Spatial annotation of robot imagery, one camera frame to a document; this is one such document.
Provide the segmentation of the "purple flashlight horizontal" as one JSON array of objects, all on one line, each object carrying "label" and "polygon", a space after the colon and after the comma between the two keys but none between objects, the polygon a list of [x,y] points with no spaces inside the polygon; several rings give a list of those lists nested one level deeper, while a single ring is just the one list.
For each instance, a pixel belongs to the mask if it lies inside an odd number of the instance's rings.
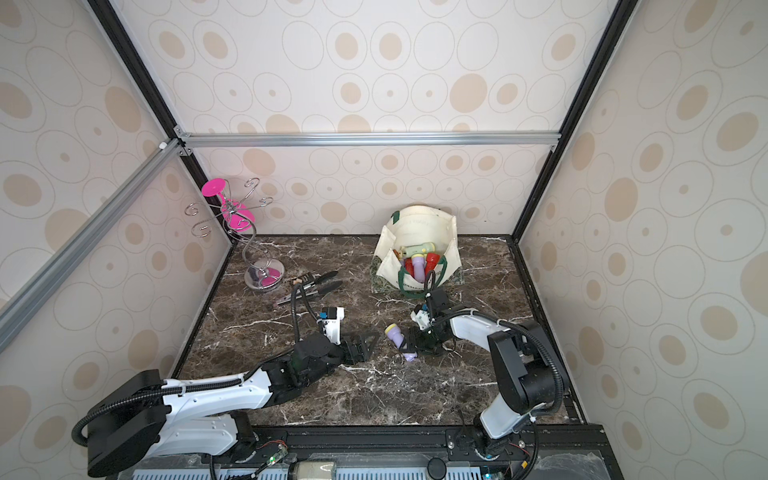
[{"label": "purple flashlight horizontal", "polygon": [[397,324],[390,324],[385,329],[385,334],[387,338],[395,345],[395,347],[398,349],[398,351],[401,353],[401,355],[407,362],[412,362],[417,358],[417,354],[415,352],[405,351],[405,349],[407,348],[407,341],[406,341],[405,335],[400,330]]}]

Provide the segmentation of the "purple flashlight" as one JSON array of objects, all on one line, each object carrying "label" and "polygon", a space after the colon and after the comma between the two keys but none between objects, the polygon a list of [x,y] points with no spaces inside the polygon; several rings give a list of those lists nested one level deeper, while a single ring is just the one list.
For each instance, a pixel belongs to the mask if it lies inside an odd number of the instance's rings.
[{"label": "purple flashlight", "polygon": [[424,254],[414,254],[411,258],[412,276],[413,278],[423,284],[425,282],[425,269],[426,269],[426,256]]}]

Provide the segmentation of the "red flashlight with logo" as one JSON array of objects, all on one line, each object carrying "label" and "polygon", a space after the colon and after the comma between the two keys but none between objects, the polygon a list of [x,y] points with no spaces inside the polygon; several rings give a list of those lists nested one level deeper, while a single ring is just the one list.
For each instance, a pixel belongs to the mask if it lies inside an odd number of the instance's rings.
[{"label": "red flashlight with logo", "polygon": [[436,281],[437,273],[435,272],[435,269],[437,268],[440,260],[441,260],[441,256],[437,253],[430,252],[426,254],[425,267],[424,267],[425,279],[428,279],[430,276],[433,276]]}]

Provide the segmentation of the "green flashlight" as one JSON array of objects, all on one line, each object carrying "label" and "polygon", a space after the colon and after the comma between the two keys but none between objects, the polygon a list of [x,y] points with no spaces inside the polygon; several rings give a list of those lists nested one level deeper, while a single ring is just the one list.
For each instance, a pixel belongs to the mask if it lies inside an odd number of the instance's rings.
[{"label": "green flashlight", "polygon": [[414,254],[424,254],[435,252],[436,246],[433,242],[423,242],[417,245],[404,246],[400,252],[403,257],[411,258]]}]

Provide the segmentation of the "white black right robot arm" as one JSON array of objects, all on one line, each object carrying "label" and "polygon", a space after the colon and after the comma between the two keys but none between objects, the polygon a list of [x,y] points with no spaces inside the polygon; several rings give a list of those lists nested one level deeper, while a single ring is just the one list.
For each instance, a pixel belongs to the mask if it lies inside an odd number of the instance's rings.
[{"label": "white black right robot arm", "polygon": [[398,350],[408,359],[446,352],[448,341],[471,342],[491,356],[498,394],[474,421],[472,441],[483,458],[496,457],[503,442],[541,416],[558,413],[566,390],[564,367],[542,327],[534,320],[514,323],[469,307],[453,307],[426,277],[424,303],[412,311],[416,323]]}]

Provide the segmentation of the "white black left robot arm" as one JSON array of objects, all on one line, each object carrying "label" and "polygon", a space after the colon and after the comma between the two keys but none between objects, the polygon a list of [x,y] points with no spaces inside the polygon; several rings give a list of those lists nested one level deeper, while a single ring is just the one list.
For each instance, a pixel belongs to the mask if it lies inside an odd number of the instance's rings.
[{"label": "white black left robot arm", "polygon": [[342,321],[339,310],[322,313],[317,331],[296,332],[291,348],[243,373],[199,380],[163,379],[156,369],[134,375],[72,427],[72,441],[87,451],[89,476],[117,475],[162,456],[250,458],[258,436],[248,411],[290,402],[337,368],[372,357],[379,333],[343,333]]}]

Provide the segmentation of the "cream green tote bag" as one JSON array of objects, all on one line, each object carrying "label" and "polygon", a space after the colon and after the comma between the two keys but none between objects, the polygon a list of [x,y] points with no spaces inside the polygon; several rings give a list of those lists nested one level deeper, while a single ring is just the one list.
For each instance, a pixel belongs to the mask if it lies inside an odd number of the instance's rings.
[{"label": "cream green tote bag", "polygon": [[382,227],[371,271],[376,291],[391,290],[409,298],[422,294],[428,281],[436,286],[459,281],[456,217],[425,205],[393,212]]}]

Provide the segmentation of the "black metal tongs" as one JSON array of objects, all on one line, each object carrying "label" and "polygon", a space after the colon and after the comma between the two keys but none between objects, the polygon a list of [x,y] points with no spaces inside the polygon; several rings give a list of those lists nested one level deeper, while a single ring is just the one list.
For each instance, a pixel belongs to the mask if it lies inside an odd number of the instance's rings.
[{"label": "black metal tongs", "polygon": [[327,294],[343,285],[343,281],[337,279],[337,275],[338,272],[333,270],[320,275],[308,272],[300,277],[296,277],[289,282],[288,293],[276,300],[274,306],[280,307],[289,305],[291,303],[293,286],[297,284],[301,284],[304,291],[299,290],[296,292],[296,304],[303,302],[304,299],[307,299],[308,301],[322,299]]}]

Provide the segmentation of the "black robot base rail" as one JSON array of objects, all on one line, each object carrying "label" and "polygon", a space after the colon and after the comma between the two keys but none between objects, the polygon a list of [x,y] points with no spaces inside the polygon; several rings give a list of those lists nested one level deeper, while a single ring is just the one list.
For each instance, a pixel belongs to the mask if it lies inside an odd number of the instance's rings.
[{"label": "black robot base rail", "polygon": [[466,425],[260,427],[235,461],[175,454],[140,461],[121,479],[620,479],[596,425],[528,426],[481,455]]}]

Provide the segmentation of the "aluminium frame rail back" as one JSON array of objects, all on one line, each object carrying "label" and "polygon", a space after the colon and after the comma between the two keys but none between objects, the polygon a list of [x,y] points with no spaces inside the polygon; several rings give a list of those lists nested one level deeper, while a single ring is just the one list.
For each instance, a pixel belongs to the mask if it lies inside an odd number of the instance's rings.
[{"label": "aluminium frame rail back", "polygon": [[557,145],[557,131],[367,132],[367,133],[188,133],[191,148],[402,147]]}]

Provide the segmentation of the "aluminium frame rail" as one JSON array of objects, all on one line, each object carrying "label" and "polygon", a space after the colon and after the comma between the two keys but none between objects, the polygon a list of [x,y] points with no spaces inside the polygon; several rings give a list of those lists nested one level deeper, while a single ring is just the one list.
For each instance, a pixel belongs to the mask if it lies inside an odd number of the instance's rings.
[{"label": "aluminium frame rail", "polygon": [[168,161],[180,155],[180,150],[179,139],[165,140],[8,301],[1,310],[2,349],[6,349],[15,340],[52,294],[119,222]]},{"label": "aluminium frame rail", "polygon": [[557,131],[367,132],[367,133],[188,133],[191,148],[402,147],[557,145]]}]

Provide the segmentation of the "aluminium frame rail left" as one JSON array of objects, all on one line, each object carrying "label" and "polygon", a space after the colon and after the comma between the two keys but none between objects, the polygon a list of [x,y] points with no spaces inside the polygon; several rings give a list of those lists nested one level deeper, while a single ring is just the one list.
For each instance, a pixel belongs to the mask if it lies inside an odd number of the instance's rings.
[{"label": "aluminium frame rail left", "polygon": [[179,139],[165,140],[8,301],[1,310],[2,349],[6,349],[15,340],[52,294],[119,222],[168,161],[180,155],[180,150]]}]

